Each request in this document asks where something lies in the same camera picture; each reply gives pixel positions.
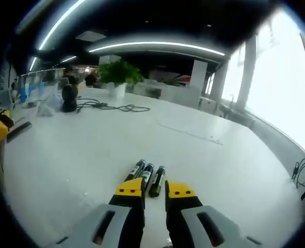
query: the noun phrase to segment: black headphones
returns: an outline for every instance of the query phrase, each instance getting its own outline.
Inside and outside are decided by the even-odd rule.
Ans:
[[[73,112],[77,109],[77,101],[75,98],[78,96],[78,88],[75,85],[67,84],[62,89],[62,98],[63,98],[63,105],[62,111],[63,112]]]

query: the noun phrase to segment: white pillar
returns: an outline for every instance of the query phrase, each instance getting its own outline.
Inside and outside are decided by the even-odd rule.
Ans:
[[[194,61],[192,75],[189,83],[190,87],[195,87],[199,89],[200,92],[202,92],[207,68],[207,62],[202,62],[199,60]]]
[[[243,68],[241,88],[239,92],[239,97],[235,104],[235,109],[237,111],[241,112],[246,107],[251,81],[254,75],[255,64],[256,64],[256,35],[252,36],[249,40],[246,41],[246,55],[245,55],[245,64]]]
[[[213,80],[213,85],[211,88],[210,99],[220,102],[221,96],[223,94],[223,89],[225,85],[225,79],[228,69],[228,61],[226,61],[218,70],[215,72],[215,79]]]

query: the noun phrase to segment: ceiling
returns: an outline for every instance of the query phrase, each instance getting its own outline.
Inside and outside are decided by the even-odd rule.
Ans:
[[[108,50],[104,53],[89,53],[89,48],[101,42],[123,40],[124,36],[135,34],[140,37],[172,40],[179,43],[195,43],[200,47],[221,51],[225,56],[203,54],[210,62],[210,70],[223,63],[245,39],[249,38],[260,22],[270,13],[268,0],[85,0],[69,14],[50,36],[43,49],[38,50],[41,41],[59,18],[78,0],[40,2],[30,19],[26,21],[10,46],[8,58],[18,74],[26,73],[33,57],[38,57],[33,71],[60,63],[67,57],[77,56],[69,64],[97,65],[101,55],[121,54],[122,57],[142,68],[166,68],[186,74],[191,71],[194,58],[190,49],[182,48],[183,56],[158,53],[153,50]],[[83,32],[93,31],[105,36],[91,43],[76,39]]]

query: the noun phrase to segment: white table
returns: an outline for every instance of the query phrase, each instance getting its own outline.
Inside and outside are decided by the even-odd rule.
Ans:
[[[5,186],[13,212],[41,246],[63,238],[71,226],[108,203],[134,164],[166,167],[166,178],[185,182],[205,205],[236,222],[265,247],[280,247],[300,225],[301,202],[282,164],[248,128],[162,100],[126,94],[110,101],[106,90],[83,97],[151,111],[84,108],[32,120],[7,144]],[[146,199],[142,247],[162,247],[164,187]]]

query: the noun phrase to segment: white flower pot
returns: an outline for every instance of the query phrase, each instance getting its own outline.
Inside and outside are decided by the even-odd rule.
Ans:
[[[109,97],[113,99],[124,98],[127,83],[115,87],[114,83],[108,83]]]

